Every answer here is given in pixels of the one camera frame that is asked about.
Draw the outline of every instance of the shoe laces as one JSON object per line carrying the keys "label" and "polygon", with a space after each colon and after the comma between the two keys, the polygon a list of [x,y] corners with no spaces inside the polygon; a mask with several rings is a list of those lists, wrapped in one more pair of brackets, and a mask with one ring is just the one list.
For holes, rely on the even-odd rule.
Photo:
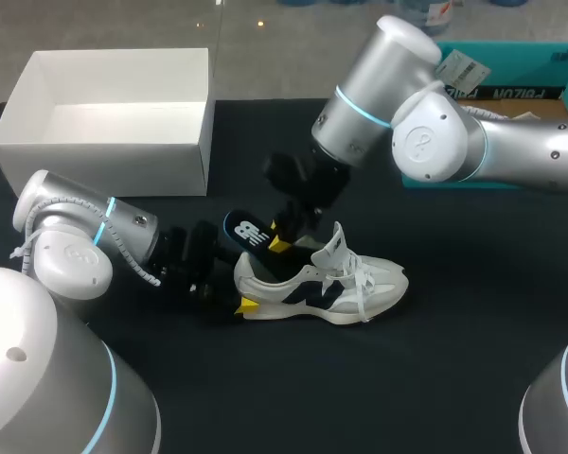
{"label": "shoe laces", "polygon": [[348,258],[336,268],[336,271],[336,274],[327,272],[327,278],[340,281],[354,277],[358,312],[362,321],[368,322],[364,310],[364,295],[372,293],[375,289],[375,278],[372,276],[370,268],[362,262],[362,259],[356,253],[349,251]]}

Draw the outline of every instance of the teal box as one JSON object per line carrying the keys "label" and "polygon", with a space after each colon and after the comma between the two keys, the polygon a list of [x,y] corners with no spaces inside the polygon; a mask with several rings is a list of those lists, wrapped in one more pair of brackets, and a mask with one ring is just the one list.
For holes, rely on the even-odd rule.
{"label": "teal box", "polygon": [[[491,69],[490,75],[467,97],[478,97],[476,92],[482,91],[491,95],[491,99],[532,98],[540,97],[544,87],[548,87],[559,89],[568,111],[568,43],[442,42],[438,45],[444,59],[457,49]],[[402,177],[402,181],[406,187],[425,189],[515,188],[499,183],[420,183],[407,177]]]}

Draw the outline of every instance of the shoe tongue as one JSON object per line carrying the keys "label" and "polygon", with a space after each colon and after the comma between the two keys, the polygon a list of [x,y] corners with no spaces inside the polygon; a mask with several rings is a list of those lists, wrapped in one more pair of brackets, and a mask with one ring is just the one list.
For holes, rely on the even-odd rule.
{"label": "shoe tongue", "polygon": [[349,259],[345,234],[339,222],[334,223],[334,235],[324,248],[311,255],[311,262],[323,270],[338,270]]}

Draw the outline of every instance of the white sneaker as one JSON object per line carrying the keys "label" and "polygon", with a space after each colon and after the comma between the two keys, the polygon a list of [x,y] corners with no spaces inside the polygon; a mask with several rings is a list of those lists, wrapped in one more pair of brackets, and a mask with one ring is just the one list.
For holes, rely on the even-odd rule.
{"label": "white sneaker", "polygon": [[315,315],[335,324],[368,322],[395,305],[408,288],[403,268],[389,260],[358,256],[347,248],[341,224],[292,279],[277,282],[249,253],[234,270],[240,295],[258,304],[245,319],[276,320]]}

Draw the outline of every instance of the cardboard box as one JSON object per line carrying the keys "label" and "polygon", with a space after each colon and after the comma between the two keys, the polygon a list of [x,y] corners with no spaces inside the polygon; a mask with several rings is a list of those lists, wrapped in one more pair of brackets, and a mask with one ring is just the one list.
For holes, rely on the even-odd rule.
{"label": "cardboard box", "polygon": [[35,52],[0,119],[15,194],[42,168],[116,197],[206,194],[207,49]]}
{"label": "cardboard box", "polygon": [[[490,68],[470,94],[447,87],[460,104],[516,117],[531,112],[542,119],[568,118],[568,43],[442,42],[445,59],[454,50]],[[420,183],[403,176],[404,186],[437,188],[517,188],[501,183]]]}

